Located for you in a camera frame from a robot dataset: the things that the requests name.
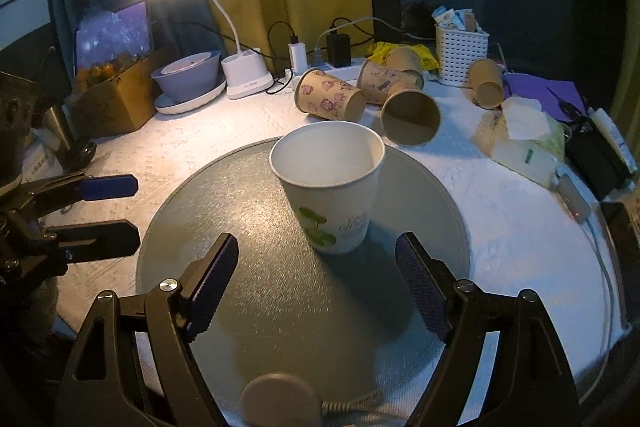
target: table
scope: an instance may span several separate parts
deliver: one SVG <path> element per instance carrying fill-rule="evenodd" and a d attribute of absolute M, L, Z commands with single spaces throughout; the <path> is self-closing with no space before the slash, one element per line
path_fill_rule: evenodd
<path fill-rule="evenodd" d="M 574 377 L 579 380 L 600 360 L 606 343 L 608 298 L 588 234 L 578 226 L 559 197 L 498 165 L 482 152 L 495 113 L 471 102 L 467 89 L 428 82 L 425 91 L 440 106 L 443 121 L 437 136 L 417 148 L 403 148 L 444 184 L 465 219 L 471 246 L 470 277 L 483 290 L 515 296 L 536 290 L 558 330 Z M 379 109 L 368 106 L 360 123 L 377 128 Z M 317 121 L 295 108 L 293 93 L 265 93 L 241 100 L 220 96 L 206 107 L 177 116 L 156 114 L 142 129 L 99 141 L 87 174 L 131 172 L 140 181 L 133 198 L 78 203 L 48 225 L 129 219 L 143 236 L 162 202 L 188 176 L 215 158 L 250 143 L 285 134 Z M 595 199 L 577 182 L 588 201 Z M 612 280 L 614 271 L 601 227 L 591 217 L 596 239 Z M 115 261 L 71 265 L 60 278 L 58 311 L 76 331 L 98 292 L 135 293 L 137 256 Z M 618 295 L 612 342 L 622 336 Z M 481 367 L 461 420 L 475 418 L 488 386 L 497 335 L 487 337 Z M 141 346 L 148 383 L 158 387 L 148 346 Z M 425 367 L 397 396 L 396 411 L 408 414 L 434 367 Z"/>

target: paper cup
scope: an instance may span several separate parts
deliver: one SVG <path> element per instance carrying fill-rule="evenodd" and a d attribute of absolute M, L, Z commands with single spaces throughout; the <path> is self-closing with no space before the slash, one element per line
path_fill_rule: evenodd
<path fill-rule="evenodd" d="M 410 84 L 417 83 L 418 87 L 422 89 L 421 78 L 418 79 L 412 74 L 392 70 L 377 62 L 367 60 L 360 70 L 357 86 L 364 91 L 367 102 L 384 105 L 389 88 L 401 81 Z"/>
<path fill-rule="evenodd" d="M 398 82 L 389 89 L 380 114 L 386 137 L 405 147 L 431 141 L 441 119 L 436 101 L 409 82 Z"/>
<path fill-rule="evenodd" d="M 384 157 L 378 134 L 345 121 L 306 125 L 274 145 L 271 169 L 313 248 L 343 254 L 364 241 Z"/>
<path fill-rule="evenodd" d="M 350 122 L 357 122 L 367 105 L 360 89 L 322 70 L 309 70 L 302 75 L 294 100 L 302 112 Z"/>
<path fill-rule="evenodd" d="M 493 109 L 504 101 L 502 70 L 488 58 L 478 58 L 469 67 L 469 82 L 480 107 Z"/>
<path fill-rule="evenodd" d="M 422 60 L 420 56 L 411 48 L 405 46 L 392 50 L 385 60 L 385 66 L 392 70 L 408 73 L 416 78 L 415 84 L 420 89 L 424 85 L 424 77 L 422 76 Z"/>

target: brown paper cup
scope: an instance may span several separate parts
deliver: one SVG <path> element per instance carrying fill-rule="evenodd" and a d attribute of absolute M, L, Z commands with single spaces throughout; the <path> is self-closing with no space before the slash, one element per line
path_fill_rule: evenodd
<path fill-rule="evenodd" d="M 322 70 L 309 70 L 302 75 L 294 99 L 302 112 L 350 122 L 357 122 L 367 105 L 360 89 Z"/>
<path fill-rule="evenodd" d="M 402 80 L 410 84 L 418 84 L 422 88 L 422 78 L 418 79 L 412 74 L 392 70 L 367 60 L 360 70 L 357 86 L 364 91 L 367 102 L 384 105 L 389 88 Z"/>
<path fill-rule="evenodd" d="M 431 141 L 440 128 L 441 118 L 436 101 L 407 82 L 399 82 L 389 89 L 380 114 L 386 137 L 405 147 Z"/>
<path fill-rule="evenodd" d="M 415 76 L 416 84 L 422 89 L 424 77 L 422 76 L 422 61 L 416 52 L 411 48 L 401 47 L 391 51 L 386 56 L 385 66 L 392 70 L 402 71 Z"/>
<path fill-rule="evenodd" d="M 493 109 L 504 101 L 502 70 L 488 58 L 479 58 L 469 67 L 469 82 L 480 107 Z"/>

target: white cable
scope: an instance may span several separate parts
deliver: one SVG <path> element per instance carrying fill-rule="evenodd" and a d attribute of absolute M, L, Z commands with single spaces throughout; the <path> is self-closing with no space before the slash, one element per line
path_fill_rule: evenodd
<path fill-rule="evenodd" d="M 596 258 L 598 259 L 598 263 L 600 264 L 600 270 L 602 271 L 602 274 L 604 275 L 604 278 L 607 282 L 607 290 L 609 291 L 609 330 L 607 331 L 607 345 L 605 347 L 605 353 L 604 353 L 604 359 L 602 360 L 602 365 L 600 366 L 600 371 L 598 372 L 598 376 L 596 377 L 596 379 L 594 380 L 593 384 L 591 385 L 590 388 L 588 388 L 588 390 L 586 391 L 586 393 L 584 393 L 581 397 L 580 400 L 578 401 L 580 404 L 583 404 L 588 397 L 591 396 L 591 394 L 593 393 L 593 391 L 596 390 L 597 386 L 600 384 L 600 381 L 602 380 L 602 377 L 604 375 L 605 369 L 607 367 L 607 363 L 609 363 L 609 351 L 611 349 L 611 339 L 613 337 L 613 307 L 615 304 L 615 296 L 613 293 L 613 285 L 611 283 L 611 277 L 609 276 L 609 271 L 607 270 L 607 267 L 604 264 L 604 261 L 602 260 L 602 255 L 600 253 L 600 246 L 598 245 L 598 238 L 596 237 L 596 232 L 593 228 L 593 225 L 591 224 L 591 222 L 589 220 L 587 220 L 587 226 L 589 227 L 589 230 L 591 232 L 591 237 L 593 237 L 593 246 L 594 246 L 594 251 L 596 254 Z M 589 241 L 589 243 L 591 242 L 591 239 L 589 238 L 589 236 L 587 235 L 587 240 Z"/>
<path fill-rule="evenodd" d="M 240 49 L 240 39 L 238 37 L 238 32 L 236 31 L 236 26 L 231 20 L 231 17 L 229 16 L 229 14 L 222 7 L 222 4 L 220 4 L 218 0 L 212 0 L 212 1 L 213 1 L 213 4 L 215 4 L 220 10 L 220 13 L 222 13 L 222 15 L 225 16 L 225 19 L 229 23 L 229 26 L 231 26 L 231 31 L 234 33 L 234 39 L 236 40 L 236 49 L 238 50 L 238 56 L 240 56 L 242 54 L 242 50 Z"/>
<path fill-rule="evenodd" d="M 396 28 L 395 26 L 392 26 L 388 22 L 383 21 L 382 19 L 379 19 L 378 17 L 363 17 L 362 19 L 358 19 L 358 20 L 353 21 L 353 22 L 347 22 L 346 24 L 341 24 L 340 26 L 336 26 L 335 28 L 329 28 L 327 31 L 321 33 L 320 36 L 318 37 L 318 40 L 316 41 L 316 51 L 318 51 L 320 49 L 320 41 L 321 41 L 322 37 L 324 37 L 325 35 L 328 35 L 331 32 L 335 32 L 335 31 L 341 30 L 343 28 L 348 28 L 349 26 L 353 26 L 354 24 L 358 24 L 358 23 L 361 23 L 361 22 L 364 22 L 364 21 L 378 21 L 380 23 L 383 23 L 385 26 L 388 26 L 392 30 L 400 32 L 402 35 L 406 35 L 407 37 L 415 39 L 417 41 L 433 41 L 434 40 L 434 39 L 427 39 L 427 38 L 424 38 L 424 37 L 417 37 L 416 35 L 411 35 L 411 33 L 407 33 L 404 30 L 401 30 L 400 28 Z"/>

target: yellow plastic bag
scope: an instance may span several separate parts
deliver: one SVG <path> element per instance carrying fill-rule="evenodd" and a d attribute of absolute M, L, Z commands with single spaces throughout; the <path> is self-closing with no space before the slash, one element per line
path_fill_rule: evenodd
<path fill-rule="evenodd" d="M 412 49 L 414 52 L 418 54 L 420 60 L 422 61 L 423 70 L 431 71 L 437 70 L 440 66 L 438 65 L 438 61 L 431 54 L 431 51 L 427 46 L 422 44 L 415 44 L 414 46 L 404 46 L 404 44 L 391 44 L 389 42 L 376 42 L 367 48 L 365 52 L 365 56 L 372 60 L 373 62 L 377 62 L 379 64 L 384 65 L 386 62 L 386 57 L 391 51 L 396 48 L 406 47 Z"/>

